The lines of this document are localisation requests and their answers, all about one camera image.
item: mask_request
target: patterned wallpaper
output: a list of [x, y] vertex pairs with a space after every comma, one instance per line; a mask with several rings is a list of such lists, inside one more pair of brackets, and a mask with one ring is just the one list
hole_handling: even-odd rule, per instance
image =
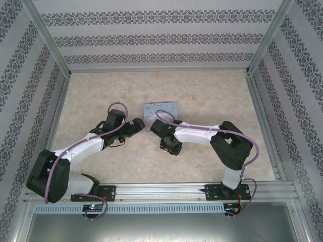
[[45, 148], [65, 76], [21, 3], [1, 1], [0, 241], [10, 238], [25, 180]]
[[295, 1], [254, 72], [279, 157], [295, 182], [314, 241], [323, 241], [322, 16], [319, 1]]
[[75, 71], [246, 68], [281, 1], [47, 0], [35, 5]]

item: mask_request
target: black mounting bracket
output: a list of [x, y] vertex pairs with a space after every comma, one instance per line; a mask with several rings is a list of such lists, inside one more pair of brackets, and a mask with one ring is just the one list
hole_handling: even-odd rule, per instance
[[250, 200], [250, 190], [247, 184], [239, 184], [236, 189], [231, 190], [231, 193], [223, 192], [223, 184], [206, 184], [204, 189], [201, 189], [202, 192], [205, 192], [205, 197], [207, 201], [219, 201], [219, 200], [238, 200], [239, 195], [241, 200]]
[[[107, 202], [114, 202], [116, 198], [116, 186], [99, 186], [97, 193], [98, 197], [104, 198]], [[101, 202], [102, 200], [97, 198], [91, 198], [86, 196], [71, 195], [72, 202]]]

